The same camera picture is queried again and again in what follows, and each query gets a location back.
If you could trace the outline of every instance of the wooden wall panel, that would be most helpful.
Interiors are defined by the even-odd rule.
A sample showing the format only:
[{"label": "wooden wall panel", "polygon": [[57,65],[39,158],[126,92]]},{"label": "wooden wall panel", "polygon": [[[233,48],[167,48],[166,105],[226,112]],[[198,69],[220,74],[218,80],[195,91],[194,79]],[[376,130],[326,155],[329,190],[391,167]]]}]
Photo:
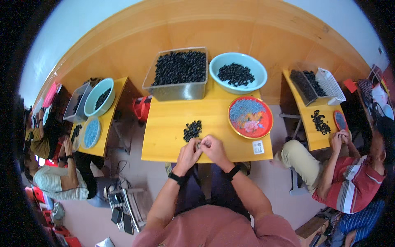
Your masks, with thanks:
[{"label": "wooden wall panel", "polygon": [[168,25],[174,48],[206,46],[209,58],[225,53],[248,54],[253,22],[238,20],[196,20]]},{"label": "wooden wall panel", "polygon": [[295,60],[305,60],[314,42],[268,25],[256,24],[250,55],[258,59],[267,70],[267,82],[261,88],[262,99],[278,104],[283,68]]},{"label": "wooden wall panel", "polygon": [[141,89],[159,51],[206,46],[209,57],[250,54],[266,67],[262,98],[280,101],[281,70],[296,60],[329,69],[339,83],[364,78],[369,66],[320,19],[280,0],[145,0],[104,20],[61,58],[39,97],[61,82],[70,92],[90,77],[129,76]]}]

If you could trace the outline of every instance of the khaki pants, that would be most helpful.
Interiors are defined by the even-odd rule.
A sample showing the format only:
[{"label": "khaki pants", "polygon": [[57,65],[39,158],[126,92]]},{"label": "khaki pants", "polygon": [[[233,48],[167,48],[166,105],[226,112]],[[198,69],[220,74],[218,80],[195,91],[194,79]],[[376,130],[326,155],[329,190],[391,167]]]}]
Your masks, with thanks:
[{"label": "khaki pants", "polygon": [[[339,156],[348,156],[346,145],[342,147]],[[293,167],[307,185],[308,192],[314,193],[320,182],[324,165],[316,160],[300,142],[297,140],[286,142],[273,159],[281,161],[286,168]]]}]

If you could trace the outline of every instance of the red tag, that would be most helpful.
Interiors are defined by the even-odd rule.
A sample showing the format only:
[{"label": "red tag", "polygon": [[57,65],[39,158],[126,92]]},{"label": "red tag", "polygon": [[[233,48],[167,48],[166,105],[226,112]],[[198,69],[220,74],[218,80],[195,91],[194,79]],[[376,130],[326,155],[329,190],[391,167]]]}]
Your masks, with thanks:
[{"label": "red tag", "polygon": [[357,86],[355,86],[355,83],[351,79],[345,80],[344,85],[348,88],[348,90],[350,90],[351,93],[357,90]]}]

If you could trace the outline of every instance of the tiled floor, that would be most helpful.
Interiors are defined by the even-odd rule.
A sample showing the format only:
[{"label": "tiled floor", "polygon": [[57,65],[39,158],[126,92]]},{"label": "tiled floor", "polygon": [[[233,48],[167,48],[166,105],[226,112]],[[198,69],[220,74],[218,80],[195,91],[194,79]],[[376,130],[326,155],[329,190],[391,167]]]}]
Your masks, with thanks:
[{"label": "tiled floor", "polygon": [[[270,132],[273,153],[284,143],[287,136],[285,125],[278,116],[279,106],[270,106],[275,118],[275,125]],[[113,170],[119,161],[127,160],[128,164],[121,172],[134,187],[147,188],[154,200],[167,180],[164,162],[149,162],[141,160],[141,150],[144,137],[144,127],[135,126],[132,141],[132,153],[111,151],[108,158],[113,164]],[[287,219],[294,229],[306,223],[313,217],[323,204],[314,201],[309,194],[290,196],[291,175],[289,170],[272,166],[268,160],[252,163],[249,176],[262,189],[272,203],[273,211]],[[62,202],[66,211],[65,226],[85,246],[94,246],[95,243],[110,236],[116,247],[130,246],[135,236],[119,232],[116,225],[111,222],[111,210],[95,208],[85,201]]]}]

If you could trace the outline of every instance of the qr code sticker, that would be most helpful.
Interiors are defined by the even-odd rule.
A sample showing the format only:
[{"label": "qr code sticker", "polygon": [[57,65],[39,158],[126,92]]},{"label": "qr code sticker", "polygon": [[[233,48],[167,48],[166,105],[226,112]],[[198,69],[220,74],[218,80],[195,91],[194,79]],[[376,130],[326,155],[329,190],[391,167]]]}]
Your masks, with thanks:
[{"label": "qr code sticker", "polygon": [[252,148],[254,149],[254,154],[255,155],[259,155],[259,154],[265,152],[265,150],[263,149],[262,141],[253,141],[252,142]]}]

